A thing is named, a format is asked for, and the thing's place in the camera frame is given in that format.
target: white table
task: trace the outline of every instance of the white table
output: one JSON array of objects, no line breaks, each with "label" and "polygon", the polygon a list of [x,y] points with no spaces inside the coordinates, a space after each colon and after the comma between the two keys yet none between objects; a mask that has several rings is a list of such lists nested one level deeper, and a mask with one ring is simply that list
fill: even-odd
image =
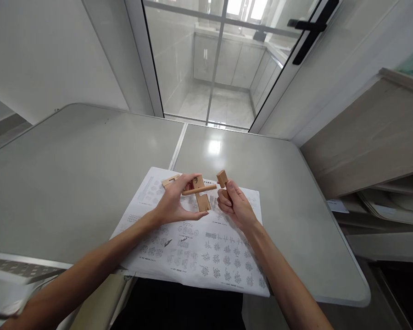
[{"label": "white table", "polygon": [[70,266],[110,237],[151,166],[206,179],[225,169],[260,192],[263,225],[317,301],[369,302],[362,271],[295,145],[85,104],[0,149],[0,257]]}]

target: person's left hand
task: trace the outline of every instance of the person's left hand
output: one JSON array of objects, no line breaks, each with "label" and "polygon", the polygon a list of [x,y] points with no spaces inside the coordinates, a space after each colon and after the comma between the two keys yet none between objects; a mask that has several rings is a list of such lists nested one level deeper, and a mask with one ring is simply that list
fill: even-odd
[{"label": "person's left hand", "polygon": [[161,226],[170,222],[184,220],[199,220],[208,212],[189,212],[182,207],[180,203],[180,195],[182,191],[193,189],[192,180],[201,175],[200,173],[182,174],[176,181],[170,184],[165,190],[159,204],[152,211],[153,221],[157,226]]}]

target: black door handle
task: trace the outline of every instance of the black door handle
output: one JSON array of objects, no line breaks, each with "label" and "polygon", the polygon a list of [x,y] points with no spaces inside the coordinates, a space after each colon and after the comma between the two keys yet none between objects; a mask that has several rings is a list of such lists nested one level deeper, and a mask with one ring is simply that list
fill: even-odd
[{"label": "black door handle", "polygon": [[310,23],[306,21],[298,20],[289,20],[288,26],[293,26],[296,29],[310,31],[300,50],[298,51],[297,56],[294,58],[292,64],[300,65],[307,53],[311,49],[315,40],[317,40],[318,35],[323,32],[327,27],[327,21],[329,20],[332,13],[335,11],[335,8],[339,4],[339,0],[329,0],[321,11],[320,16],[318,17],[315,23]]}]

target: window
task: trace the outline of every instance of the window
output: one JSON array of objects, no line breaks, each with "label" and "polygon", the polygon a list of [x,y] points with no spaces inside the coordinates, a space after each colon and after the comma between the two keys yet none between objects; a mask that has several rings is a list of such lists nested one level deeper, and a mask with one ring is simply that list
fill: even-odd
[{"label": "window", "polygon": [[243,6],[242,2],[242,0],[229,0],[226,13],[231,15],[239,15]]},{"label": "window", "polygon": [[268,0],[255,0],[251,11],[251,18],[261,21]]},{"label": "window", "polygon": [[229,0],[227,17],[260,24],[268,0]]}]

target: glass door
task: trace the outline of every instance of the glass door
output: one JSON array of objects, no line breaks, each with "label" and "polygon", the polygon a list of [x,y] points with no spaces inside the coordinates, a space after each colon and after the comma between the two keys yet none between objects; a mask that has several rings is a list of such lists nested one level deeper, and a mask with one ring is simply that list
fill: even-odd
[{"label": "glass door", "polygon": [[[165,118],[258,133],[338,2],[143,0],[141,5],[127,0],[126,4],[147,86],[160,95]],[[143,32],[135,31],[141,21]],[[156,86],[150,81],[157,81]]]}]

